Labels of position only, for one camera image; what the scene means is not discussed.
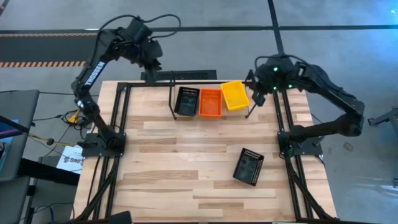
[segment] white paper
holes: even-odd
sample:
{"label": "white paper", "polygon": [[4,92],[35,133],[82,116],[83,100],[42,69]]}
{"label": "white paper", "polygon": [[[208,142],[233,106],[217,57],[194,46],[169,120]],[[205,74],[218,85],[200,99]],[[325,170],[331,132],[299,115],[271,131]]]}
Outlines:
{"label": "white paper", "polygon": [[82,148],[80,146],[65,146],[57,168],[80,174],[83,167],[81,151]]}

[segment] orange plastic bin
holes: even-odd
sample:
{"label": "orange plastic bin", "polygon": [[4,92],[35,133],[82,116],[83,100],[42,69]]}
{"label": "orange plastic bin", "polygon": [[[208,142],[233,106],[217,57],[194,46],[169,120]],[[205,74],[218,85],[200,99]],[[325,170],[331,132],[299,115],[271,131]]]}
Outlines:
{"label": "orange plastic bin", "polygon": [[201,89],[199,98],[199,116],[220,118],[222,111],[222,92],[217,89]]}

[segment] orange striped tape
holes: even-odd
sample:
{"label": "orange striped tape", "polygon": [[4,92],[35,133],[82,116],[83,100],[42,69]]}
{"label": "orange striped tape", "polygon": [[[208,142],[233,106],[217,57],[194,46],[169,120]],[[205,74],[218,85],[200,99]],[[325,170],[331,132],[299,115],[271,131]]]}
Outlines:
{"label": "orange striped tape", "polygon": [[27,68],[27,67],[79,67],[84,61],[76,62],[0,62],[0,68]]}
{"label": "orange striped tape", "polygon": [[95,33],[87,34],[0,34],[0,37],[81,37],[95,36]]}

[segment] black basket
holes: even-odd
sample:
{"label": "black basket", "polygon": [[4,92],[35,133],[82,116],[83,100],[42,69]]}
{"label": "black basket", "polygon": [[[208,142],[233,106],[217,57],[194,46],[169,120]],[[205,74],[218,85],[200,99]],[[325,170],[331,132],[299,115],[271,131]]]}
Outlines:
{"label": "black basket", "polygon": [[233,177],[252,186],[256,186],[263,161],[263,155],[243,148]]}
{"label": "black basket", "polygon": [[181,86],[178,90],[174,112],[179,115],[195,116],[198,108],[199,89]]}

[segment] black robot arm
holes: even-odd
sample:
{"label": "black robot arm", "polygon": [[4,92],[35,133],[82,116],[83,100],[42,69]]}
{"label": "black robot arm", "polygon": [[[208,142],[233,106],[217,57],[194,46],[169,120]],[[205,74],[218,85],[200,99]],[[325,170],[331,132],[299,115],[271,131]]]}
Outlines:
{"label": "black robot arm", "polygon": [[292,55],[267,57],[267,62],[258,67],[254,74],[249,72],[249,77],[252,78],[249,87],[254,90],[252,98],[256,104],[262,106],[265,102],[264,95],[268,93],[298,88],[325,97],[345,114],[334,121],[309,127],[295,125],[289,133],[284,133],[287,141],[300,143],[307,138],[330,134],[359,136],[363,127],[364,103],[331,82],[318,65],[311,65],[300,58],[293,64],[290,57],[297,58]]}
{"label": "black robot arm", "polygon": [[92,57],[72,83],[72,90],[76,96],[75,103],[98,128],[97,136],[92,138],[95,141],[90,142],[86,139],[83,148],[96,147],[97,138],[105,142],[105,150],[115,152],[115,155],[119,154],[118,151],[124,146],[123,134],[115,133],[113,128],[104,122],[100,116],[100,108],[92,99],[89,90],[106,64],[119,57],[144,67],[147,74],[160,70],[160,63],[156,58],[162,56],[162,49],[158,41],[149,38],[151,34],[152,31],[138,17],[135,17],[127,28],[99,30]]}

